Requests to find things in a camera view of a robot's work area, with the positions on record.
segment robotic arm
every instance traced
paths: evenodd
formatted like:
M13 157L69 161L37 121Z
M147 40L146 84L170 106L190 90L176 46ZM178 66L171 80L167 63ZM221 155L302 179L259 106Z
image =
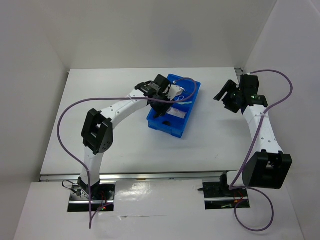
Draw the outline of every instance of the robotic arm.
M127 98L147 97L157 100L172 101L181 95L183 89L162 75L158 75L154 81L142 82L127 95ZM130 99L119 101L116 104L97 111L91 109L85 119L81 132L84 144L84 164L90 171L90 184L85 168L82 169L78 184L88 194L89 188L93 196L97 193L100 184L100 167L104 153L111 147L114 137L113 130L125 118L148 105L156 111L154 116L164 116L173 103L161 103L147 99Z
M226 94L222 99L225 108L233 113L241 110L248 123L252 139L257 132L261 116L268 107L266 97L258 95L258 89L257 76L242 75L239 85L229 80L214 98L220 101ZM289 154L284 154L279 146L268 112L265 114L252 153L253 155L234 186L280 189L286 179L292 159ZM232 183L238 172L227 172L228 185Z

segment white wall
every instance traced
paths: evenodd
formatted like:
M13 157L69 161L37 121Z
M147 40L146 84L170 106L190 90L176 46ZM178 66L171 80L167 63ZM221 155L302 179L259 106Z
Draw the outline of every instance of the white wall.
M319 10L320 0L278 0L246 64L248 72L276 69L293 82L292 97L270 115L277 139L292 156L286 183L306 240L319 239L320 233ZM275 73L259 76L270 104L289 91Z
M13 239L40 176L66 70L25 0L0 7L0 239Z
M276 0L32 0L71 69L243 67Z

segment white table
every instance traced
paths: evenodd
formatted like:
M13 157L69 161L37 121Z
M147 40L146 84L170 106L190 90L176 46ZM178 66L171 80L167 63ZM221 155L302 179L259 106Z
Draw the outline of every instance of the white table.
M227 80L237 81L233 68L72 69L41 170L42 175L79 174L81 166L60 147L57 121L72 103L94 97L125 97L157 74L175 74L201 82L201 88L182 138L148 128L146 107L120 123L112 147L104 154L101 173L197 172L237 170L251 137L245 118L213 100ZM66 147L83 159L81 137L87 112L115 101L87 102L73 108L61 125Z
M102 212L89 230L87 212L68 213L70 191L61 182L32 183L14 240L303 240L286 186L263 189L274 204L264 232L242 228L233 209L205 210L201 180L120 181L114 212ZM251 228L268 224L268 201L248 191L251 208L238 209Z

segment blue container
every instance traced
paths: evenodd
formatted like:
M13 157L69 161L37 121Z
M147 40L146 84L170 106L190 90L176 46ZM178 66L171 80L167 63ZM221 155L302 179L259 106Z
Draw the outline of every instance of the blue container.
M167 79L173 83L173 81L181 79L181 76L169 74ZM181 100L181 96L184 98L187 98L195 89L195 84L190 80L181 80L176 83L180 87L182 87L185 91L182 93L182 95L177 96L174 100ZM148 117L146 118L148 120L148 126L151 129L160 130L162 132L171 134L172 136L175 136L177 138L181 138L182 134L185 131L188 119L190 117L192 108L195 105L197 95L199 92L201 83L196 82L196 92L194 95L188 99L186 102L192 102L190 104L179 104L174 103L171 108L171 114L167 113L164 116L159 116L157 118L154 118L154 115L156 112L151 109Z

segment blue plastic tray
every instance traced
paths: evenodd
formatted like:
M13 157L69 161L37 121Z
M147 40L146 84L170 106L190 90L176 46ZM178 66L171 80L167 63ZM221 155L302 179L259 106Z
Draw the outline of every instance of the blue plastic tray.
M169 74L167 77L167 79L171 83L181 78L182 78L181 76L177 76L173 74ZM195 88L195 84L190 80L181 80L181 81L178 81L176 84L185 89L182 95L180 95L180 96L183 96L184 98L188 97L194 91L194 88ZM177 138L181 138L185 131L192 108L195 105L201 83L196 82L196 85L197 85L197 88L196 88L195 94L190 99L187 100L187 102L192 102L191 104L182 105L179 103L175 103L172 105L172 108L178 109L186 113L184 118L177 117L168 113L164 116L154 118L154 115L156 114L156 112L153 109L151 109L148 117L146 118L148 120L149 128L171 134L172 136L175 136Z

